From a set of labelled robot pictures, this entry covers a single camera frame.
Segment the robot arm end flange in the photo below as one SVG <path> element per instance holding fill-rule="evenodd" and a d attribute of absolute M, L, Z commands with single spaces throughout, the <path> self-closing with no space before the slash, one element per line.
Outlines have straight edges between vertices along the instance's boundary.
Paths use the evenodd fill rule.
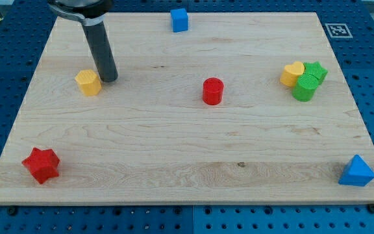
<path fill-rule="evenodd" d="M 102 23 L 105 14 L 114 6 L 113 0 L 47 0 L 51 11 L 82 26 Z"/>

